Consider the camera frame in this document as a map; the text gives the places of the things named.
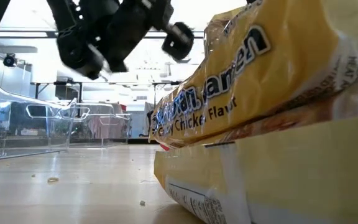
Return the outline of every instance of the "light wood surface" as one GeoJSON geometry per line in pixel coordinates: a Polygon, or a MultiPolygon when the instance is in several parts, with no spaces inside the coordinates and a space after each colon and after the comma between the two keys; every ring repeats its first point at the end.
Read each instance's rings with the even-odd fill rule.
{"type": "Polygon", "coordinates": [[[154,177],[159,149],[70,149],[0,160],[0,224],[201,223],[154,177]],[[50,177],[59,181],[48,184],[50,177]]]}

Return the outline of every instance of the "black robotic arm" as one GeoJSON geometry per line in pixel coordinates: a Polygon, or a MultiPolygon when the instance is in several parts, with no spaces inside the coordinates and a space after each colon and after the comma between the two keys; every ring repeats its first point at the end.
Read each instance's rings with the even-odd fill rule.
{"type": "MultiPolygon", "coordinates": [[[[170,0],[46,0],[55,19],[62,62],[94,80],[105,59],[112,72],[126,72],[124,59],[154,27],[167,33],[162,50],[177,60],[193,47],[192,31],[169,23],[170,0]]],[[[10,0],[0,0],[0,21],[10,0]]]]}

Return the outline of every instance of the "wooden floor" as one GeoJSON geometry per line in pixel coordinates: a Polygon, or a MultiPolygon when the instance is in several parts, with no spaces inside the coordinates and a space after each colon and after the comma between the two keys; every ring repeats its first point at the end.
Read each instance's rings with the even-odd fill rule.
{"type": "Polygon", "coordinates": [[[156,150],[116,146],[0,160],[0,224],[201,223],[157,182],[156,150]],[[59,181],[48,184],[50,177],[59,181]]]}

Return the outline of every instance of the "security camera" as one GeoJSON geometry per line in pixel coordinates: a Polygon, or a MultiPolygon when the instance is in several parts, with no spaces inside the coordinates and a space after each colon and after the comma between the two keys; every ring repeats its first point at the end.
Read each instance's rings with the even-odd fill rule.
{"type": "Polygon", "coordinates": [[[4,58],[4,65],[8,68],[14,68],[17,66],[17,58],[15,53],[8,53],[4,58]]]}

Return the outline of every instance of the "nutrition label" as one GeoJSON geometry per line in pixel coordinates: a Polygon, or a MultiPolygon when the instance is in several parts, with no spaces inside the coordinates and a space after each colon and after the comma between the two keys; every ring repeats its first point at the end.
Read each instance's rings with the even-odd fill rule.
{"type": "Polygon", "coordinates": [[[177,184],[168,183],[167,192],[180,205],[209,224],[226,224],[221,202],[213,197],[190,190],[177,184]]]}

